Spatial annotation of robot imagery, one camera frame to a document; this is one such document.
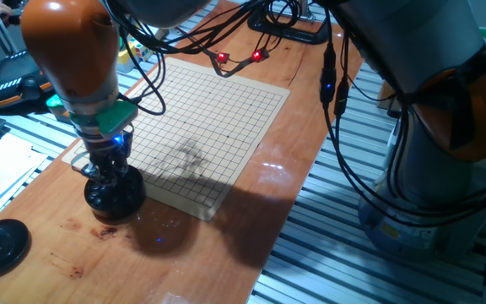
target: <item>cable connector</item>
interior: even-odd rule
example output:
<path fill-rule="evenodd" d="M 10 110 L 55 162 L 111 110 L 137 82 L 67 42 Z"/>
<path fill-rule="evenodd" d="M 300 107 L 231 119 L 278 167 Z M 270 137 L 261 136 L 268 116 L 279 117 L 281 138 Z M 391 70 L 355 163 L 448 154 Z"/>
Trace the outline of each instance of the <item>cable connector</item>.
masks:
<path fill-rule="evenodd" d="M 336 57 L 333 44 L 328 43 L 324 52 L 324 68 L 321 70 L 320 77 L 320 102 L 324 109 L 329 108 L 329 104 L 335 95 L 335 83 L 337 82 Z"/>
<path fill-rule="evenodd" d="M 335 99 L 335 116 L 340 117 L 346 111 L 348 101 L 348 91 L 350 86 L 347 79 L 342 79 L 337 88 L 337 98 Z"/>

